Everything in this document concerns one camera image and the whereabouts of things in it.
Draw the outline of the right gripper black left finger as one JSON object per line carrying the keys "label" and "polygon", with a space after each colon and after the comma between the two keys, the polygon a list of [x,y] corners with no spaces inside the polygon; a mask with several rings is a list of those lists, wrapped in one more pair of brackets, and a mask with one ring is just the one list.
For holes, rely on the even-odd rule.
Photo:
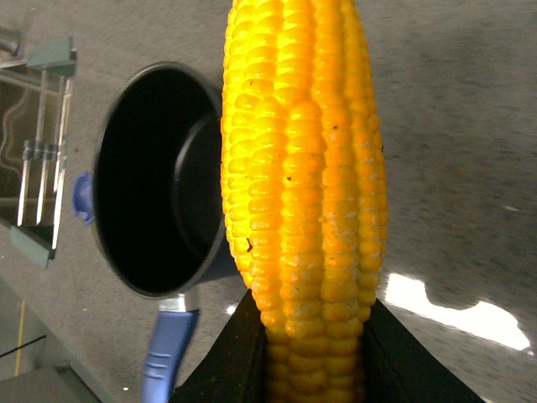
{"label": "right gripper black left finger", "polygon": [[248,290],[205,358],[169,400],[262,402],[264,345],[264,327]]}

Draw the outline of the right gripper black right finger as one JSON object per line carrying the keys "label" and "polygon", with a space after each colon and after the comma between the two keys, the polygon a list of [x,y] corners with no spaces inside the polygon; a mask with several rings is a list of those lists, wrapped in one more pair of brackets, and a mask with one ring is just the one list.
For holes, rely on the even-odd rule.
{"label": "right gripper black right finger", "polygon": [[381,301],[372,307],[362,342],[367,402],[484,402]]}

